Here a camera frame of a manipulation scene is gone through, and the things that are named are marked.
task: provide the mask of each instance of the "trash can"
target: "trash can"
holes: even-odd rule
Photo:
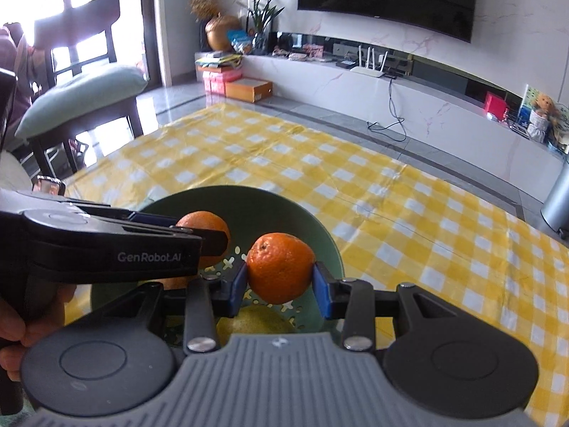
[[[565,232],[569,232],[569,162],[567,158],[541,208],[541,215],[553,231],[565,238]]]

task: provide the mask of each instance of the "gray tile floor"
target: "gray tile floor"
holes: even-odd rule
[[[139,96],[138,107],[144,132],[149,133],[218,102],[228,102],[245,109],[277,116],[381,152],[459,186],[526,221],[548,236],[560,240],[541,217],[539,212],[541,202],[474,165],[405,137],[398,132],[399,125],[382,133],[376,133],[368,130],[365,122],[354,117],[284,98],[273,97],[253,105],[222,96],[206,95],[203,84],[197,82],[149,91]],[[113,133],[109,133],[110,130],[105,130],[105,133],[97,131],[89,133],[86,141],[90,141],[92,145],[92,154],[89,159],[86,158],[87,165],[132,139],[126,119],[119,119],[112,124],[115,125],[107,124],[107,126],[115,127]],[[112,143],[107,142],[110,136],[113,137]]]

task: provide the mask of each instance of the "teddy bear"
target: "teddy bear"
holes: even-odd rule
[[[531,139],[543,143],[549,124],[555,128],[559,124],[560,113],[553,99],[544,93],[539,93],[532,102],[530,124],[527,126],[527,134]]]

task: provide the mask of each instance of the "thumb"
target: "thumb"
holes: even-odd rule
[[[25,333],[26,324],[23,319],[0,298],[0,339],[17,342]]]

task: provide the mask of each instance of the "human hand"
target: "human hand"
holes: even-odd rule
[[[64,304],[71,301],[75,288],[69,284],[59,286],[56,297],[45,314],[28,323],[0,298],[0,338],[14,342],[14,345],[0,350],[0,367],[8,373],[11,380],[20,380],[20,365],[26,349],[63,327]]]

